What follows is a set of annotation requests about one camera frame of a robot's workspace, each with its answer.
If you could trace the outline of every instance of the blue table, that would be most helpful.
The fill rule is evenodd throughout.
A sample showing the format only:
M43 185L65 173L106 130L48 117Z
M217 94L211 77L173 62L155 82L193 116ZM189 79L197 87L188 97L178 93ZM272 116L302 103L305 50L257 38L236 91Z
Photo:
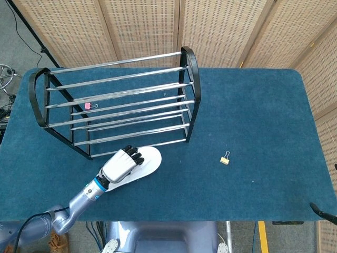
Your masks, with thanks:
M27 92L32 71L22 79L0 147L0 220L67 206L108 159L87 160L37 125ZM93 69L61 81L130 71L143 70ZM309 202L337 212L299 73L200 69L200 77L202 101L191 142L159 147L163 161L154 174L104 194L82 220L319 219ZM226 150L228 166L219 162Z

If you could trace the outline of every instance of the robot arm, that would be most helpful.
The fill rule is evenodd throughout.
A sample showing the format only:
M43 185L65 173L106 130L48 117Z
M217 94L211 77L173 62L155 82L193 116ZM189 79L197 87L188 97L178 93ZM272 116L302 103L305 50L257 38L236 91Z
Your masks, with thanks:
M154 147L137 149L128 145L120 149L69 202L69 212L59 211L62 206L54 206L48 214L30 220L21 232L19 245L46 237L52 228L59 235L68 232L78 217L103 193L151 174L160 163L160 152ZM0 222L0 250L17 237L21 226L17 222Z

